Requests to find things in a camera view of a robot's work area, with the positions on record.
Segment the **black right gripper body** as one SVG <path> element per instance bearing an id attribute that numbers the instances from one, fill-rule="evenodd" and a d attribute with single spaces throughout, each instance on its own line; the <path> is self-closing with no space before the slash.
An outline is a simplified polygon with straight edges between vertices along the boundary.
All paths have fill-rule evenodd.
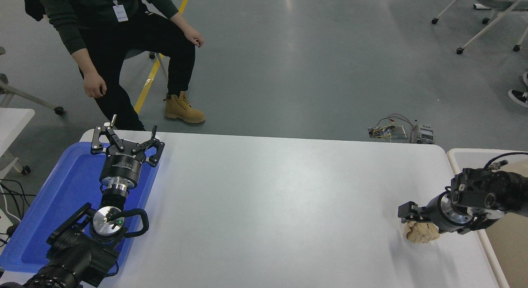
<path id="1" fill-rule="evenodd" d="M 441 193 L 425 207 L 424 216 L 438 227 L 439 233 L 454 232 L 464 227 L 464 215 L 451 205 L 450 194 Z"/>

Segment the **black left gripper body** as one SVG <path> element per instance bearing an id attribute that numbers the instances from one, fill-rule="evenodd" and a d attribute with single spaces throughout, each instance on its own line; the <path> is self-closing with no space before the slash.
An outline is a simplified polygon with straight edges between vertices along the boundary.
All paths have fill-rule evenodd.
<path id="1" fill-rule="evenodd" d="M 146 155 L 141 151 L 137 155 L 116 152 L 106 153 L 104 165 L 100 174 L 100 183 L 110 185 L 116 179 L 124 185 L 137 185 L 141 166 Z"/>

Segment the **seated person's right hand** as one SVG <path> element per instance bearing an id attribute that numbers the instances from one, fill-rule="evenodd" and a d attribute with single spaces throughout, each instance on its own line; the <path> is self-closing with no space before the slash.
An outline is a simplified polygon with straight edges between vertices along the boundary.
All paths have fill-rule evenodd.
<path id="1" fill-rule="evenodd" d="M 83 87 L 85 94 L 91 98 L 101 98 L 107 92 L 107 85 L 98 72 L 84 73 Z"/>

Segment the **seated person's left hand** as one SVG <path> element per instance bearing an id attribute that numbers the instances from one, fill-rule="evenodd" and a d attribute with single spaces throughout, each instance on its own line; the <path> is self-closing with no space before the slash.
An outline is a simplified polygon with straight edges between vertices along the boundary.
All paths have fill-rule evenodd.
<path id="1" fill-rule="evenodd" d="M 183 26 L 180 28 L 186 39 L 189 40 L 193 45 L 200 48 L 204 45 L 205 39 L 200 32 L 194 29 L 192 26 Z"/>

